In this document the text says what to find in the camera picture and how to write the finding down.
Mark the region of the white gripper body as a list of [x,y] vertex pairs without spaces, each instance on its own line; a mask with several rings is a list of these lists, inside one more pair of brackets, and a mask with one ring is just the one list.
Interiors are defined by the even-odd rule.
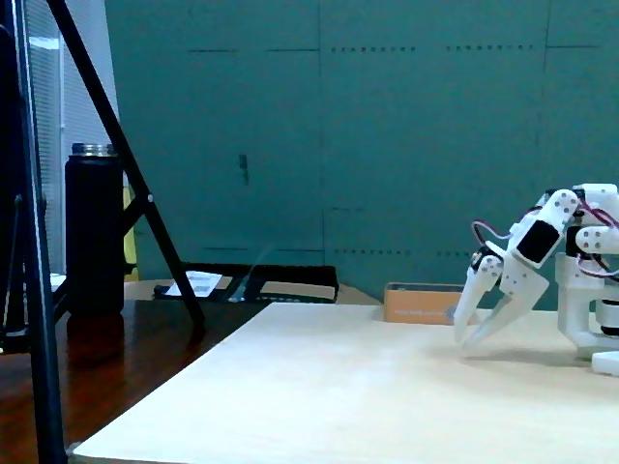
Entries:
[[548,280],[538,274],[563,238],[565,219],[557,213],[538,212],[516,225],[504,254],[501,291],[545,291]]

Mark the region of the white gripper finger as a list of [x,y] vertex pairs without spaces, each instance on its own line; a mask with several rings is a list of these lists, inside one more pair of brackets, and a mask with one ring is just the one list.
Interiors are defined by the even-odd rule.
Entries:
[[505,295],[490,311],[479,327],[463,342],[463,346],[475,346],[490,336],[498,333],[515,320],[531,311],[548,287],[543,283],[522,292],[512,291]]
[[466,281],[454,313],[456,341],[462,341],[471,317],[477,311],[482,296],[502,274],[503,261],[496,255],[478,256],[469,266]]

